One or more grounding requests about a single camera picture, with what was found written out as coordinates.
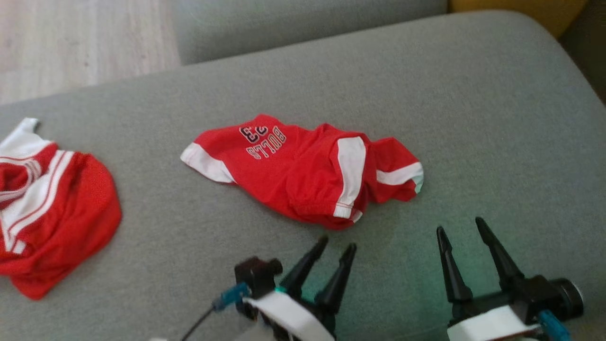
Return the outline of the red and white striped jersey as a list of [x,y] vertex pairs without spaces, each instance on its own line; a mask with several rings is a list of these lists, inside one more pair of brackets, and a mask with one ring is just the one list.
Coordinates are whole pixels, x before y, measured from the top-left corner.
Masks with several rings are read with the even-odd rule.
[[0,142],[0,277],[40,300],[102,250],[123,217],[112,174],[24,118]]

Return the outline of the grey sofa seat cushion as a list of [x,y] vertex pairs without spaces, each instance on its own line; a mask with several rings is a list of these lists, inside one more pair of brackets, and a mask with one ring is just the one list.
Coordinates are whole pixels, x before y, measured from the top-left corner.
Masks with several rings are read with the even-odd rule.
[[170,0],[182,64],[443,15],[448,0]]

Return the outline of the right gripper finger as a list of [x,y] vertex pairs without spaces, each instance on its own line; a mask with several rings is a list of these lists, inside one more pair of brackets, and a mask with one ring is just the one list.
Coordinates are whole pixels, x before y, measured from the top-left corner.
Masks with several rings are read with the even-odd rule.
[[437,243],[448,302],[456,304],[472,300],[471,289],[464,283],[461,272],[452,255],[452,244],[442,226],[437,227]]
[[494,265],[497,269],[500,288],[502,290],[511,290],[515,281],[525,278],[524,274],[518,268],[504,246],[502,246],[496,235],[494,235],[486,221],[480,216],[477,216],[475,222],[483,243],[490,250]]

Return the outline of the red Bulls shorts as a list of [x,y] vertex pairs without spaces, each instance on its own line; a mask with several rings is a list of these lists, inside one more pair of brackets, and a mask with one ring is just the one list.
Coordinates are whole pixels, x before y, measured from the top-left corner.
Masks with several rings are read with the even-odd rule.
[[180,159],[282,215],[331,230],[353,226],[369,203],[410,201],[424,183],[421,162],[396,138],[373,141],[326,123],[310,130],[270,115],[206,130]]

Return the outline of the grey sofa ottoman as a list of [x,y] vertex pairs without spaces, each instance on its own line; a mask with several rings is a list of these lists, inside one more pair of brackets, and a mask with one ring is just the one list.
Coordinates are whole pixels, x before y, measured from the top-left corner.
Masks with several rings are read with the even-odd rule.
[[371,204],[331,232],[313,298],[350,242],[357,255],[338,341],[441,341],[452,316],[443,226],[475,296],[499,289],[482,216],[526,276],[565,277],[585,313],[575,341],[606,341],[606,106],[558,42],[507,11],[404,22],[0,107],[113,174],[112,242],[40,301],[0,278],[0,341],[179,340],[246,258],[291,268],[326,233],[213,183],[179,157],[203,130],[269,114],[394,136],[426,180],[408,203]]

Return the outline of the yellow sofa backrest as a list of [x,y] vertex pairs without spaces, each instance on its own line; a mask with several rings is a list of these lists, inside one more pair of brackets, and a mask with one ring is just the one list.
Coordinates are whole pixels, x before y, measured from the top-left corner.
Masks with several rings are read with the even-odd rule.
[[561,37],[589,0],[448,0],[450,13],[504,9],[527,15],[554,37]]

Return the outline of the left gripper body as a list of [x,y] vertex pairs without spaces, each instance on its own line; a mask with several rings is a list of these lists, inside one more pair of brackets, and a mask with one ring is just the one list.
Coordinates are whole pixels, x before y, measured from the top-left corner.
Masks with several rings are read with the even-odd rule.
[[271,289],[258,298],[247,296],[242,303],[251,308],[255,320],[242,333],[242,341],[336,341],[320,319],[283,287]]

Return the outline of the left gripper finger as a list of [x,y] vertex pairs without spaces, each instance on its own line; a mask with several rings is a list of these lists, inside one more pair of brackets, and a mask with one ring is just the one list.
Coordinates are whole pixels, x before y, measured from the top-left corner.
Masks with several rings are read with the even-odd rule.
[[326,314],[338,314],[346,291],[348,279],[357,252],[357,244],[351,242],[339,259],[339,266],[315,297],[316,306]]
[[314,264],[324,252],[328,241],[328,236],[320,237],[314,246],[297,261],[296,265],[279,283],[281,292],[288,294],[292,298],[301,298],[303,285]]

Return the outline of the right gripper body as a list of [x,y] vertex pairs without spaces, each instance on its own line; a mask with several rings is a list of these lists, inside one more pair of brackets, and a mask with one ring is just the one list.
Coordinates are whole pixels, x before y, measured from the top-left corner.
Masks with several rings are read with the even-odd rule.
[[[550,280],[559,302],[550,310],[561,323],[584,314],[584,298],[570,280]],[[494,293],[455,304],[459,312],[447,328],[449,341],[548,341],[538,322],[524,324],[511,309],[513,293]]]

